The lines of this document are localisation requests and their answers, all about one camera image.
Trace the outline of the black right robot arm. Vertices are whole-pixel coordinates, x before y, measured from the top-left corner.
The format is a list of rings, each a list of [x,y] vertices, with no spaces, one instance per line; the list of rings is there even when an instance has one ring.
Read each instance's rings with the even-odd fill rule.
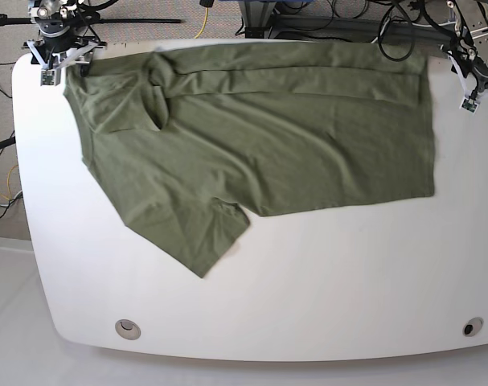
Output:
[[[99,12],[112,5],[106,1],[92,5],[88,1],[30,1],[30,22],[39,28],[37,39],[27,40],[23,46],[32,54],[31,62],[40,66],[40,84],[57,86],[61,72],[77,65],[86,76],[93,53],[103,48],[103,42],[92,25],[100,20]]]

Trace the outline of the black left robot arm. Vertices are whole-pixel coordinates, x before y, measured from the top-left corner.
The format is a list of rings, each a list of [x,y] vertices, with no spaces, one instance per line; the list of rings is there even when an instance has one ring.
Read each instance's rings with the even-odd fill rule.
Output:
[[[460,80],[464,92],[461,107],[475,112],[488,98],[488,1],[447,1],[452,20],[446,23],[438,23],[429,15],[425,1],[410,1],[408,6],[425,23],[412,19],[399,1],[390,1],[373,43],[388,60],[402,62],[414,52],[417,29],[427,27],[446,37],[449,41],[441,46],[441,51],[450,59],[452,71]],[[401,57],[393,57],[383,49],[383,39],[396,23],[408,28],[409,49]]]

